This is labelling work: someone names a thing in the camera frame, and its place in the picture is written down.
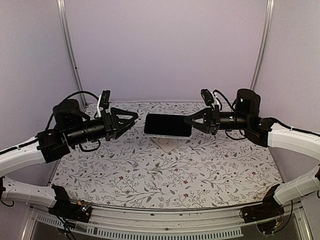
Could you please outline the blue phone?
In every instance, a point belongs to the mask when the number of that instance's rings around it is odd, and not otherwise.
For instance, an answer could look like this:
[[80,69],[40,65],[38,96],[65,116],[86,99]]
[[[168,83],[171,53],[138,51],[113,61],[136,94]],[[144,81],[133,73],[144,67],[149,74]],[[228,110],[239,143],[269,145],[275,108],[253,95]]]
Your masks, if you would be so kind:
[[145,117],[145,135],[160,138],[187,139],[192,135],[192,126],[185,122],[186,115],[149,113]]

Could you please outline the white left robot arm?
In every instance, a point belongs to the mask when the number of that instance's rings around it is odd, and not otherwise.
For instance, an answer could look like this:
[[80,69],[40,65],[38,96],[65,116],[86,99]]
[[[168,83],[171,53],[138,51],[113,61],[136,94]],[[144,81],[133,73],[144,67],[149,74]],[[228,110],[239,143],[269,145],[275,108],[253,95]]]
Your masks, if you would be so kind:
[[29,140],[0,152],[0,199],[55,208],[63,217],[74,213],[74,203],[61,186],[41,187],[15,182],[6,177],[11,172],[60,160],[71,150],[83,144],[116,140],[135,125],[136,112],[109,107],[109,101],[100,96],[97,118],[80,110],[76,99],[65,99],[52,109],[56,125],[45,129]]

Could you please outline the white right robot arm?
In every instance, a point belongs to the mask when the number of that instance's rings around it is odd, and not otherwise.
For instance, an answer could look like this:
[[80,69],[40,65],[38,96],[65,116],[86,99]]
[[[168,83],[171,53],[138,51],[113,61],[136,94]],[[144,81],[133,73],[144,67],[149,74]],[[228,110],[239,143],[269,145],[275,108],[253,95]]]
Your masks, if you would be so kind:
[[303,198],[320,190],[320,134],[318,132],[289,126],[275,117],[261,117],[261,97],[251,89],[241,88],[236,93],[230,111],[222,111],[218,90],[201,90],[206,108],[189,115],[185,122],[193,128],[210,135],[218,131],[241,130],[244,138],[253,144],[268,148],[272,154],[284,152],[293,157],[295,167],[302,166],[298,158],[310,160],[307,170],[297,170],[297,175],[268,190],[259,206],[262,218],[269,218],[283,204]]

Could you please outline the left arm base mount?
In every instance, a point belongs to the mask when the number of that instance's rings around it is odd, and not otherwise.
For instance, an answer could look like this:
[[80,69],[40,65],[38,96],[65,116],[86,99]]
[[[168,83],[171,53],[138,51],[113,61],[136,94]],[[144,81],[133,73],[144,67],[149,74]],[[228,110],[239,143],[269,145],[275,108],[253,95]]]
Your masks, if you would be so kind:
[[53,207],[48,208],[48,213],[67,220],[88,223],[92,214],[92,204],[84,200],[70,201],[67,191],[62,186],[52,185],[54,199]]

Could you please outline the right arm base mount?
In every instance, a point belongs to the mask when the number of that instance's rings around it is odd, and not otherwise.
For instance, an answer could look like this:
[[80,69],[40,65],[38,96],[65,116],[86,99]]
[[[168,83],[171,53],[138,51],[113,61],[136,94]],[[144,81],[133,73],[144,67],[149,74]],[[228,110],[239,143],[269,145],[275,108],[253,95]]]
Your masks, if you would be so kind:
[[275,191],[280,184],[272,186],[262,199],[262,203],[241,208],[239,216],[245,223],[251,223],[281,216],[285,213],[281,204],[274,199]]

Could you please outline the front aluminium rail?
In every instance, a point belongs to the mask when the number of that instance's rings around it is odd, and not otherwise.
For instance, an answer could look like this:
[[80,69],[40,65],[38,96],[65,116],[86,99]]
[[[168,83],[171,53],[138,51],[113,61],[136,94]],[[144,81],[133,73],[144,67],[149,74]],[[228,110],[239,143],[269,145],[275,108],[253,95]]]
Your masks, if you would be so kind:
[[284,214],[246,222],[242,206],[198,209],[138,209],[94,206],[87,223],[69,227],[45,210],[32,206],[23,240],[313,240],[299,200]]

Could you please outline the aluminium frame post back left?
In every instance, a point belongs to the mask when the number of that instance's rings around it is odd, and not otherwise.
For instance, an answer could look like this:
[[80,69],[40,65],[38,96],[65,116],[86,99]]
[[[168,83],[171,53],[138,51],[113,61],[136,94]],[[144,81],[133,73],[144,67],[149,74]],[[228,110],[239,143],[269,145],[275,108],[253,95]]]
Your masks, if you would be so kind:
[[68,61],[70,64],[73,80],[75,83],[75,87],[77,91],[83,91],[83,86],[81,83],[78,66],[76,63],[76,58],[72,46],[72,39],[68,25],[67,11],[66,11],[66,3],[64,0],[57,0],[57,10],[62,30],[62,36],[65,43],[65,48],[68,56]]

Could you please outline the aluminium frame post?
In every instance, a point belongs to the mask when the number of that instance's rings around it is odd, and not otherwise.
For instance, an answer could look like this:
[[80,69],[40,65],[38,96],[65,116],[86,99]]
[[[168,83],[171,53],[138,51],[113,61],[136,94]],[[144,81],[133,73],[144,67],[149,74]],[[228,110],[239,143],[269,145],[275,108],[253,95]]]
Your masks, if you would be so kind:
[[257,55],[251,83],[250,83],[250,89],[252,91],[255,91],[257,89],[260,74],[262,71],[264,57],[267,50],[269,35],[272,27],[274,6],[275,6],[274,0],[266,1],[266,9],[265,9],[265,15],[264,15],[264,21],[263,21],[261,41],[260,41],[258,55]]
[[77,91],[83,91],[83,86],[81,83],[78,66],[76,63],[76,58],[72,46],[72,39],[68,25],[67,11],[66,11],[66,3],[64,0],[57,0],[57,10],[62,30],[62,36],[65,43],[65,48],[68,56],[68,61],[70,64],[73,80],[75,83],[75,87]]

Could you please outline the aluminium frame post back right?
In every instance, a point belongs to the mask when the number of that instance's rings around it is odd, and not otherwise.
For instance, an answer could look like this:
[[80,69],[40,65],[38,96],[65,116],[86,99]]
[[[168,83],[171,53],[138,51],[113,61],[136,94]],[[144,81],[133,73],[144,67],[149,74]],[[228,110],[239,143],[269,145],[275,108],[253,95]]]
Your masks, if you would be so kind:
[[266,9],[265,9],[265,15],[264,15],[264,21],[263,21],[261,41],[260,41],[258,55],[257,55],[251,83],[250,83],[250,89],[252,91],[255,91],[257,89],[260,74],[262,71],[264,57],[267,50],[269,35],[272,27],[274,6],[275,6],[274,0],[266,1]]

